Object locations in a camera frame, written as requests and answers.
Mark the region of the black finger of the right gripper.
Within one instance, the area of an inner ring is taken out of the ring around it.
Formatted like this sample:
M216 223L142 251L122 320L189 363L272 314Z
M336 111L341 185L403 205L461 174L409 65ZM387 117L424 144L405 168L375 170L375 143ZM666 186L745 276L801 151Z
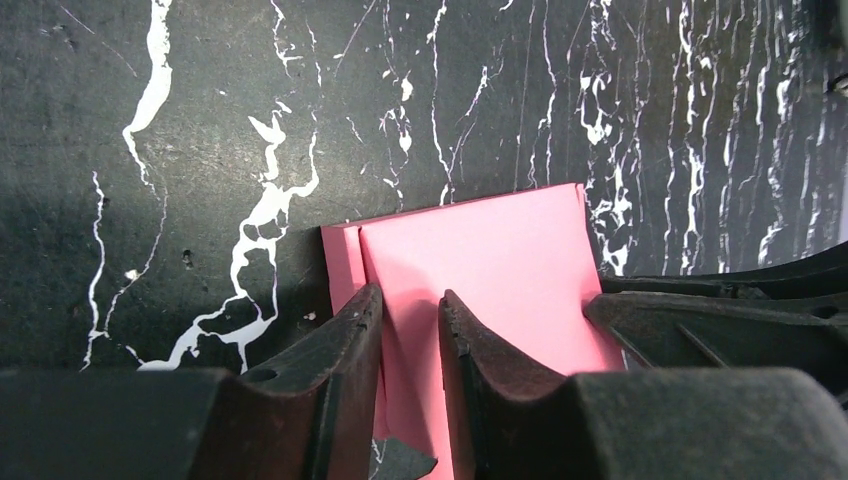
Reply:
M787 367L847 395L847 296L728 299L601 294L584 309L645 367Z
M847 244L758 270L692 276L607 277L604 293L659 292L718 298L801 299L847 291Z

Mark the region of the pink paper box sheet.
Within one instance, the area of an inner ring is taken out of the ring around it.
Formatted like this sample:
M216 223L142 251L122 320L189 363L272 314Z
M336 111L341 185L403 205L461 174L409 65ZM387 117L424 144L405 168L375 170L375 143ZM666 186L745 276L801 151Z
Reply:
M374 434L433 458L435 479L453 477L437 327L446 291L558 373L623 368L582 313L601 285L579 184L325 226L321 238L334 310L368 283L383 293Z

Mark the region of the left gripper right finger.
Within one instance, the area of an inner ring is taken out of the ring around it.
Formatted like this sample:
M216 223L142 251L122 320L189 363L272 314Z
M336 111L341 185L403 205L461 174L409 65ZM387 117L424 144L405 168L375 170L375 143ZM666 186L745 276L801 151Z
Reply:
M484 326L447 291L438 308L458 479L843 479L847 419L788 368L642 369L564 376Z

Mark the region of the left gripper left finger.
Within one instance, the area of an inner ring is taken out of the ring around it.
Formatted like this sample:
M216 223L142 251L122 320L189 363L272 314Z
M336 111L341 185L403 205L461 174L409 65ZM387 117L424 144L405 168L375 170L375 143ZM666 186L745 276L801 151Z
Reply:
M242 375L5 370L5 479L364 479L383 298L361 288L329 321Z

